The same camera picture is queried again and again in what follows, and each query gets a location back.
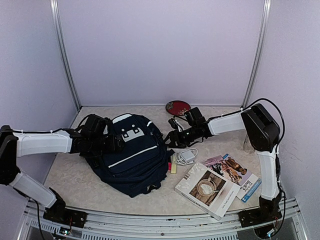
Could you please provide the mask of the navy blue backpack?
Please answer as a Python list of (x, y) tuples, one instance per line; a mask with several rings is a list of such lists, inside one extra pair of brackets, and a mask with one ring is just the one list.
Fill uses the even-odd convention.
[(120, 135), (124, 147), (119, 152), (80, 153), (93, 172), (131, 198), (159, 189), (174, 154), (159, 128), (143, 115), (126, 113), (115, 117), (107, 131)]

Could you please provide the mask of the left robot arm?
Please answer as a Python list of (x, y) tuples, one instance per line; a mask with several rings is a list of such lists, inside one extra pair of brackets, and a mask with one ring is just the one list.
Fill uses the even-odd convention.
[(9, 125), (0, 128), (0, 183), (45, 208), (44, 218), (72, 225), (74, 213), (66, 208), (62, 197), (52, 188), (27, 175), (17, 166), (17, 158), (37, 154), (118, 153), (125, 142), (111, 133), (112, 121), (89, 114), (77, 128), (50, 131), (24, 131)]

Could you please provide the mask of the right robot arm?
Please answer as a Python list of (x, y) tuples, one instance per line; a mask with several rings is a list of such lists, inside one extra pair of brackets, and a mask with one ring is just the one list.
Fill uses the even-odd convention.
[(285, 127), (280, 127), (258, 100), (246, 108), (209, 119), (205, 119), (197, 107), (185, 112), (184, 116), (190, 126), (186, 130), (179, 131), (173, 120), (169, 120), (173, 130), (164, 141), (170, 148), (183, 149), (198, 143), (198, 139), (246, 130), (249, 142), (258, 155), (262, 190), (258, 208), (239, 212), (240, 224), (245, 228), (276, 219), (283, 220), (285, 211), (280, 210), (279, 203), (286, 194), (280, 182), (279, 145)]

